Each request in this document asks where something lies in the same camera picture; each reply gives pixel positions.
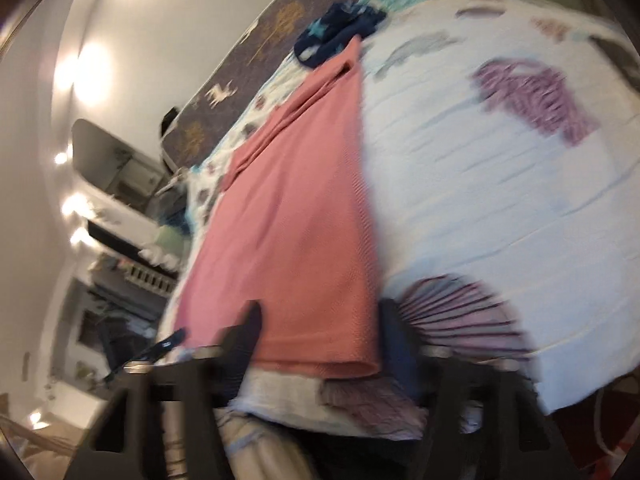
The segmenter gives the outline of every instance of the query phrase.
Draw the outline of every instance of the white wall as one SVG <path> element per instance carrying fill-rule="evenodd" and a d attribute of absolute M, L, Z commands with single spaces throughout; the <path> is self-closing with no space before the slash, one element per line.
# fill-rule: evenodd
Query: white wall
<path fill-rule="evenodd" d="M 74 100 L 85 118 L 159 160 L 159 126 L 209 78 L 272 0 L 98 0 L 84 38 L 113 70 L 108 98 Z"/>
<path fill-rule="evenodd" d="M 55 383 L 52 392 L 55 400 L 47 405 L 49 412 L 76 428 L 88 428 L 104 404 L 64 381 Z"/>
<path fill-rule="evenodd" d="M 72 253 L 66 227 L 50 206 L 46 181 L 69 177 L 41 166 L 39 135 L 49 125 L 51 84 L 72 0 L 44 0 L 0 62 L 0 392 L 22 419 L 36 405 L 35 371 L 52 290 Z M 31 354 L 27 380 L 22 360 Z"/>

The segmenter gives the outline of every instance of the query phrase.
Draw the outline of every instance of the purple pattern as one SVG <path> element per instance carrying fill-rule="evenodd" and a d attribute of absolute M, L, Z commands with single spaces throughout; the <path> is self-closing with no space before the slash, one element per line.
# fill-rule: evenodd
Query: purple pattern
<path fill-rule="evenodd" d="M 459 276 L 419 280 L 398 299 L 398 310 L 423 343 L 446 346 L 454 355 L 475 362 L 516 360 L 535 378 L 532 347 L 518 329 L 510 306 L 486 285 Z M 386 376 L 329 380 L 321 402 L 348 413 L 373 436 L 418 439 L 426 414 Z"/>
<path fill-rule="evenodd" d="M 564 75 L 543 63 L 494 59 L 473 75 L 489 111 L 498 106 L 523 118 L 544 136 L 561 130 L 570 146 L 577 146 L 598 127 L 575 103 Z"/>

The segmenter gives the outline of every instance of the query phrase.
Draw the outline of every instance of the ceiling light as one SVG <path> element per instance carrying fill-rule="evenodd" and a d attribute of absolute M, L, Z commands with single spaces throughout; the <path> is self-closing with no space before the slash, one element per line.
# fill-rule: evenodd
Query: ceiling light
<path fill-rule="evenodd" d="M 55 158 L 53 159 L 53 161 L 54 161 L 57 165 L 64 164 L 66 161 L 68 161 L 68 156 L 66 156 L 66 153 L 65 153 L 65 152 L 61 152 L 61 153 L 59 153 L 59 154 L 57 154 L 57 155 L 55 156 Z"/>
<path fill-rule="evenodd" d="M 89 236 L 89 231 L 87 231 L 84 227 L 79 227 L 71 235 L 69 241 L 71 242 L 71 245 L 78 245 L 80 242 L 85 242 L 89 238 L 91 238 Z"/>
<path fill-rule="evenodd" d="M 73 212 L 78 213 L 81 217 L 87 218 L 88 220 L 94 220 L 97 216 L 94 211 L 94 206 L 81 193 L 75 193 L 70 196 L 62 205 L 62 214 L 65 217 L 71 215 Z"/>
<path fill-rule="evenodd" d="M 69 90 L 76 80 L 78 72 L 78 56 L 68 56 L 56 65 L 54 81 L 56 88 L 65 91 Z"/>
<path fill-rule="evenodd" d="M 78 71 L 74 83 L 76 97 L 85 105 L 98 104 L 111 89 L 111 58 L 97 43 L 85 45 L 78 57 Z"/>
<path fill-rule="evenodd" d="M 29 421 L 31 423 L 31 427 L 34 430 L 42 430 L 50 426 L 48 422 L 42 422 L 40 420 L 41 418 L 42 418 L 42 414 L 40 412 L 33 412 L 31 413 L 31 415 L 29 415 Z"/>

